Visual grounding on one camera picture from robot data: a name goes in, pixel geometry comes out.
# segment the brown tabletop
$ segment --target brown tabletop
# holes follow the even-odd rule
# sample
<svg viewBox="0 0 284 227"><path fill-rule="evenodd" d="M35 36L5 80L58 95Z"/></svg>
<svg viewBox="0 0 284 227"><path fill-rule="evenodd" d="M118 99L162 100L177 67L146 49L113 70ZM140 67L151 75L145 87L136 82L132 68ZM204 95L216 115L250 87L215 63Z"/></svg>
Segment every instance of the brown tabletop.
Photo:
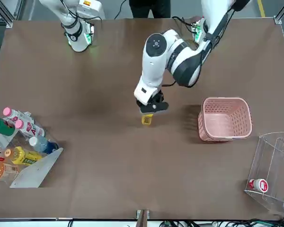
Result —
<svg viewBox="0 0 284 227"><path fill-rule="evenodd" d="M38 189L0 184L0 218L274 218L243 192L257 137L284 131L284 38L273 19L233 19L193 88L163 89L170 108L141 124L133 91L142 49L172 19L96 23L76 53L59 22L16 21L0 52L0 113L30 111L65 150ZM166 72L165 83L172 82ZM206 144L196 118L209 96L240 96L247 140Z"/></svg>

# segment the plastic basket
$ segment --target plastic basket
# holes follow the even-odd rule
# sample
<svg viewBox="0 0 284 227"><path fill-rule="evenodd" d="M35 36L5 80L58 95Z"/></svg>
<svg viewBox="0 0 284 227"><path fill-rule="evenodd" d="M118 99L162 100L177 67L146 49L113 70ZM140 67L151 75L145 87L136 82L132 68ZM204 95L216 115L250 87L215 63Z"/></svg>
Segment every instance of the plastic basket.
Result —
<svg viewBox="0 0 284 227"><path fill-rule="evenodd" d="M252 132L249 106L238 97L205 99L198 123L199 135L204 141L244 139Z"/></svg>

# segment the person's legs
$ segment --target person's legs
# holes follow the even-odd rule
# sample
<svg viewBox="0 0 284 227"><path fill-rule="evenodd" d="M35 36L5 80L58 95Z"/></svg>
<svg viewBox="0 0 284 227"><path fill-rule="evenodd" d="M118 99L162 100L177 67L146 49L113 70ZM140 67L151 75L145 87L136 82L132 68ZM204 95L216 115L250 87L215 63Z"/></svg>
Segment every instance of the person's legs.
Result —
<svg viewBox="0 0 284 227"><path fill-rule="evenodd" d="M135 6L134 4L131 4L131 1L129 1L129 6L131 7L133 18L147 18L151 9L150 5Z"/></svg>
<svg viewBox="0 0 284 227"><path fill-rule="evenodd" d="M151 10L154 18L170 18L170 0L156 0Z"/></svg>

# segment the green bottle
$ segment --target green bottle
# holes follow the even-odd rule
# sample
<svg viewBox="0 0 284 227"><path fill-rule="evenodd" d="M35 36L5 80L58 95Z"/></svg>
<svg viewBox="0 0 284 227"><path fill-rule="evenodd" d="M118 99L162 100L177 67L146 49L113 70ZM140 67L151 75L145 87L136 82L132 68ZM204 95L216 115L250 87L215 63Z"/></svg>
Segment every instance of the green bottle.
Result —
<svg viewBox="0 0 284 227"><path fill-rule="evenodd" d="M15 131L15 127L7 121L0 118L0 133L6 136L11 136Z"/></svg>

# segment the green light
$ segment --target green light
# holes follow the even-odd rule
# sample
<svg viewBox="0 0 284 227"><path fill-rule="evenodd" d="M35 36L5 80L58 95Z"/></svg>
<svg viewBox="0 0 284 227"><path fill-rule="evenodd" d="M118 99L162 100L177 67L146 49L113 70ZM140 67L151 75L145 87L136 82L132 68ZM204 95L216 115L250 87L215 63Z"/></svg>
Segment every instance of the green light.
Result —
<svg viewBox="0 0 284 227"><path fill-rule="evenodd" d="M85 39L88 44L91 44L91 37L90 34L85 34Z"/></svg>

